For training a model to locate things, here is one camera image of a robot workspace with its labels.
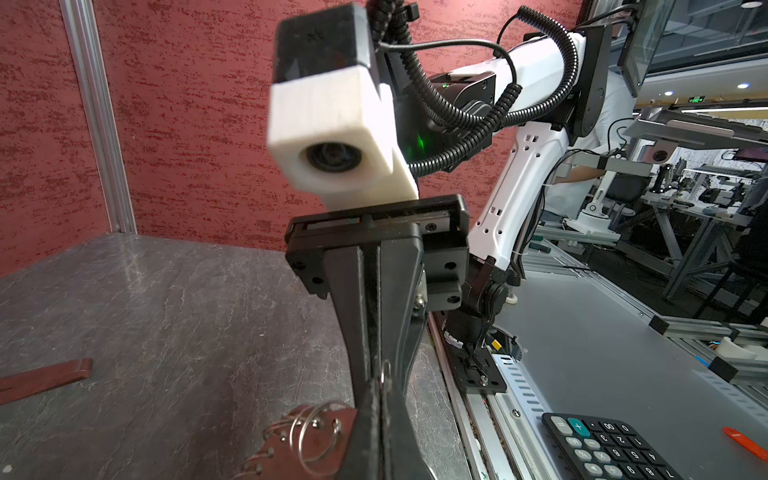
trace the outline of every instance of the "gray table surface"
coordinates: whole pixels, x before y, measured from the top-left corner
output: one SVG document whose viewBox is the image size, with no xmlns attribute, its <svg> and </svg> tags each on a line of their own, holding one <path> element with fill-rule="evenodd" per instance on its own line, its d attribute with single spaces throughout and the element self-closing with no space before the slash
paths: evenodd
<svg viewBox="0 0 768 480">
<path fill-rule="evenodd" d="M 13 478 L 229 478 L 302 403 L 352 401 L 330 300 L 278 252 L 107 235 L 0 279 L 0 375 L 90 379 L 0 406 Z M 429 335 L 407 398 L 438 480 L 469 478 Z"/>
<path fill-rule="evenodd" d="M 704 366 L 647 326 L 647 315 L 573 273 L 526 275 L 515 288 L 518 303 L 496 323 L 519 336 L 523 365 L 554 411 L 628 422 L 686 480 L 768 478 L 768 464 L 723 427 L 764 448 L 768 429 L 708 383 Z"/>
</svg>

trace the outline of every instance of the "marble-pattern surface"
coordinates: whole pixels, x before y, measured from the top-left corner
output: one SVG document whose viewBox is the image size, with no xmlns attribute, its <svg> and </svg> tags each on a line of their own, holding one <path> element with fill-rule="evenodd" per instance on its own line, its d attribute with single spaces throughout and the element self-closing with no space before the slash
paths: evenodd
<svg viewBox="0 0 768 480">
<path fill-rule="evenodd" d="M 468 478 L 428 335 L 408 408 L 439 480 Z M 352 401 L 331 302 L 281 253 L 108 235 L 0 280 L 0 375 L 93 376 L 0 406 L 13 478 L 229 478 L 292 407 Z"/>
</svg>

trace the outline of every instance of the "camera lens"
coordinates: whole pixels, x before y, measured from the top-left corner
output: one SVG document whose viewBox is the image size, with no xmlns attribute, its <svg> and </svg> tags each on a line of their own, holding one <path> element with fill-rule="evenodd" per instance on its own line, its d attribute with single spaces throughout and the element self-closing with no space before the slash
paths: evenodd
<svg viewBox="0 0 768 480">
<path fill-rule="evenodd" d="M 340 173 L 357 167 L 362 160 L 362 152 L 352 145 L 327 142 L 307 148 L 306 159 L 318 170 Z"/>
</svg>

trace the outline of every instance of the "calculator keypad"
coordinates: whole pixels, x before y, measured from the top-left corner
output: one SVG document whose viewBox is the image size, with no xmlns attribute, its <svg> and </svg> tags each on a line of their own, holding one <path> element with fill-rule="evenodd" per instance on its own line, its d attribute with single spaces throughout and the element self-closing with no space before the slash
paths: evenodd
<svg viewBox="0 0 768 480">
<path fill-rule="evenodd" d="M 562 413 L 541 420 L 579 480 L 682 478 L 625 422 Z"/>
</svg>

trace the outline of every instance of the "red textured wall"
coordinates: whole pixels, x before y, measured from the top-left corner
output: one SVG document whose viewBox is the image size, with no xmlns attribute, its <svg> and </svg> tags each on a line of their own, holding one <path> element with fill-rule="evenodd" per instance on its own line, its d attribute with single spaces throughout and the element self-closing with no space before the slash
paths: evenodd
<svg viewBox="0 0 768 480">
<path fill-rule="evenodd" d="M 290 188 L 265 148 L 273 38 L 288 16 L 321 0 L 96 2 L 104 62 L 139 233 L 283 249 L 291 217 L 322 211 Z M 416 41 L 495 39 L 520 2 L 421 0 Z M 580 0 L 526 5 L 575 23 Z M 513 24 L 506 45 L 528 29 Z M 420 54 L 428 72 L 488 58 L 480 48 Z M 512 132 L 451 175 L 422 181 L 422 196 L 460 192 L 478 214 Z"/>
<path fill-rule="evenodd" d="M 0 2 L 0 276 L 108 231 L 57 0 Z"/>
</svg>

